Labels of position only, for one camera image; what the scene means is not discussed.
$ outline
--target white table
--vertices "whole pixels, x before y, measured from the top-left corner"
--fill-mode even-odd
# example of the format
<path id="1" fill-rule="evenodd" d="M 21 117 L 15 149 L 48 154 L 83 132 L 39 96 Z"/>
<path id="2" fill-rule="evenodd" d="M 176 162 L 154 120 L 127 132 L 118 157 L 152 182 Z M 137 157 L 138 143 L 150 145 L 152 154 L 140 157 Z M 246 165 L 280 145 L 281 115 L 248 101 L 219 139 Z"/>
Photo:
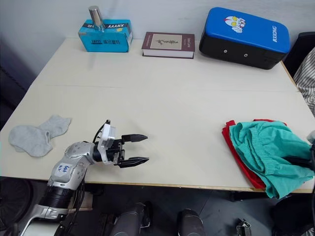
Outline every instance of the white table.
<path id="1" fill-rule="evenodd" d="M 126 156 L 149 157 L 134 168 L 90 166 L 87 182 L 259 191 L 242 174 L 221 129 L 234 119 L 281 120 L 306 140 L 315 119 L 281 64 L 272 70 L 206 58 L 141 56 L 142 40 L 127 54 L 87 53 L 66 39 L 0 132 L 1 175 L 48 179 L 64 150 L 91 141 L 106 119 L 122 134 L 148 139 L 126 144 Z M 12 127 L 39 125 L 50 115 L 71 117 L 44 157 L 8 143 Z M 297 192 L 311 192 L 314 180 Z"/>

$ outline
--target gray sock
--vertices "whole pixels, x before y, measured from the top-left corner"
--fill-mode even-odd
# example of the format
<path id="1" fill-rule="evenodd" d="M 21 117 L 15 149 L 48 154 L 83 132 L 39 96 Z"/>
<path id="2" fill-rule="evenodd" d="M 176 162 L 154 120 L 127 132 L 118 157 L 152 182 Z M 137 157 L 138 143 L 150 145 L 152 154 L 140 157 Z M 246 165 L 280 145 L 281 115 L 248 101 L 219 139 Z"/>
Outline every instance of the gray sock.
<path id="1" fill-rule="evenodd" d="M 31 156 L 44 156 L 52 149 L 50 139 L 64 134 L 70 122 L 70 118 L 53 115 L 39 127 L 19 125 L 10 131 L 9 142 L 18 152 L 26 151 Z"/>

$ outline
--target blue box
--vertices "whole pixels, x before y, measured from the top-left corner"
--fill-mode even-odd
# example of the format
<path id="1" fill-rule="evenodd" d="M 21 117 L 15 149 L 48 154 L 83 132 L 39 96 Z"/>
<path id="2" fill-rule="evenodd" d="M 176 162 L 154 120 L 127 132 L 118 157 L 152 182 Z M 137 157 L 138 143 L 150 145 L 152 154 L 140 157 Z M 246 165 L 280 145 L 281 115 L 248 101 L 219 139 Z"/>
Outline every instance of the blue box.
<path id="1" fill-rule="evenodd" d="M 103 20 L 105 31 L 94 29 L 92 20 L 86 20 L 79 37 L 87 52 L 126 53 L 132 42 L 130 20 Z"/>
<path id="2" fill-rule="evenodd" d="M 271 69 L 289 52 L 290 38 L 278 22 L 215 7 L 208 14 L 199 49 L 213 58 Z"/>

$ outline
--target book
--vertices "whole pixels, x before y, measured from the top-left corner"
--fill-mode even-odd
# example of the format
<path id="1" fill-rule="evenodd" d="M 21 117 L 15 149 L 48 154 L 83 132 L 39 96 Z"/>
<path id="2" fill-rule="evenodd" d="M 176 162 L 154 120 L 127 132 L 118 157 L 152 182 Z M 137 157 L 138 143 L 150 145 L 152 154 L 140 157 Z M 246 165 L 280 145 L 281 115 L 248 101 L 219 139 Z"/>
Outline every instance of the book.
<path id="1" fill-rule="evenodd" d="M 147 32 L 142 44 L 143 56 L 193 58 L 194 34 Z"/>

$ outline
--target teal shirt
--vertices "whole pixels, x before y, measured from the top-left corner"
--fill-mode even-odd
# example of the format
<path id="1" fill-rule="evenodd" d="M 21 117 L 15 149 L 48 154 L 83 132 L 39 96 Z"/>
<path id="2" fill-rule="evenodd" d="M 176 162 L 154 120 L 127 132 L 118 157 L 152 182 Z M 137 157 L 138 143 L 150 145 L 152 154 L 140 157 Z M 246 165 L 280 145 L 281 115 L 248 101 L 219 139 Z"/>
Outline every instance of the teal shirt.
<path id="1" fill-rule="evenodd" d="M 240 122 L 230 126 L 230 138 L 245 165 L 265 183 L 270 198 L 282 198 L 314 176 L 312 170 L 283 159 L 310 159 L 311 146 L 280 121 Z"/>

